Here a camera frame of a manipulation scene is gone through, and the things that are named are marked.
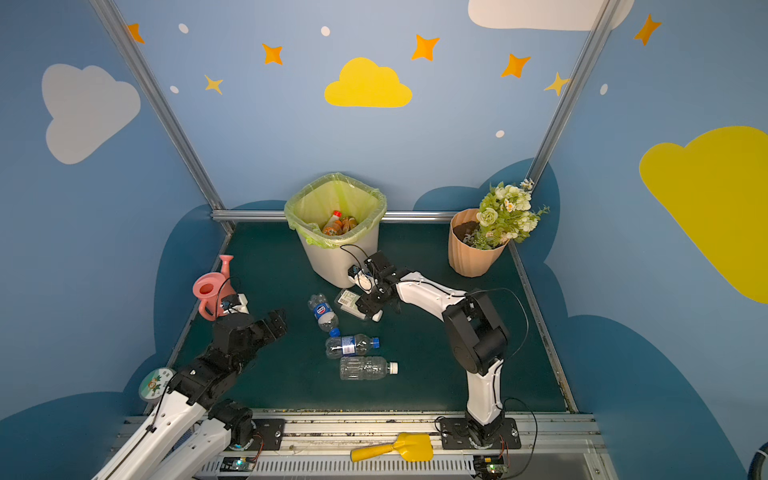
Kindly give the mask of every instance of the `watering can handle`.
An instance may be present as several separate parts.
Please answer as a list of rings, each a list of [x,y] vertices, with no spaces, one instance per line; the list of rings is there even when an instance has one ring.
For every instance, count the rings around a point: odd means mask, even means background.
[[[385,453],[390,453],[394,448],[391,445],[374,445],[373,447],[365,447],[364,449],[352,450],[351,456],[353,462],[359,462],[361,460],[367,460],[368,458],[378,457]]]
[[[200,315],[201,315],[201,316],[202,316],[204,319],[208,320],[209,322],[215,322],[215,321],[216,321],[216,317],[215,317],[215,316],[213,316],[213,315],[211,315],[210,313],[208,313],[208,312],[205,310],[205,306],[206,306],[206,304],[207,304],[207,303],[208,303],[208,300],[206,300],[206,299],[200,299],[200,306],[197,308],[197,312],[199,312],[199,313],[200,313]]]

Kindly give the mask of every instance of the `flower pot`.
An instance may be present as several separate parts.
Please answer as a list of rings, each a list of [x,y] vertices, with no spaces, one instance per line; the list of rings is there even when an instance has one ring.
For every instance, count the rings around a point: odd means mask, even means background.
[[[462,242],[454,233],[454,227],[469,221],[477,220],[480,210],[469,208],[458,212],[451,220],[451,230],[448,236],[448,263],[462,276],[481,276],[491,268],[491,265],[501,256],[506,245],[493,250],[478,250]]]

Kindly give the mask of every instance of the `blue bottle label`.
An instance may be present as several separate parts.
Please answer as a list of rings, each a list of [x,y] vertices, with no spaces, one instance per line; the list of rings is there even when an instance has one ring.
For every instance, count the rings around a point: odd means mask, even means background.
[[[321,303],[320,305],[315,307],[315,318],[319,321],[320,317],[325,315],[328,312],[332,312],[330,305],[327,303]]]
[[[342,355],[355,354],[355,336],[354,335],[341,337],[341,354]]]

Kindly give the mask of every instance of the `trash can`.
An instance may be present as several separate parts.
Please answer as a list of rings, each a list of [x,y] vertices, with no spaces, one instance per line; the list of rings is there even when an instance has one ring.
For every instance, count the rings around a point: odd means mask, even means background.
[[[336,237],[323,234],[334,210],[355,217],[357,227]],[[339,288],[353,285],[347,276],[353,263],[362,263],[379,249],[379,222],[385,212],[384,194],[343,174],[318,178],[285,206],[288,226],[299,234],[312,269]]]

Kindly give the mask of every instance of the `white cloud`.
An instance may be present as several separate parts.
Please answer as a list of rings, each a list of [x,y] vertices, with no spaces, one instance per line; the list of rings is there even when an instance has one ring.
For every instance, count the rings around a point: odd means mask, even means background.
[[[51,65],[43,74],[43,101],[53,121],[45,141],[63,164],[76,164],[128,125],[141,107],[133,85],[104,69]]]
[[[619,26],[634,0],[621,0],[612,28]],[[486,28],[591,30],[603,0],[469,0],[470,19]]]

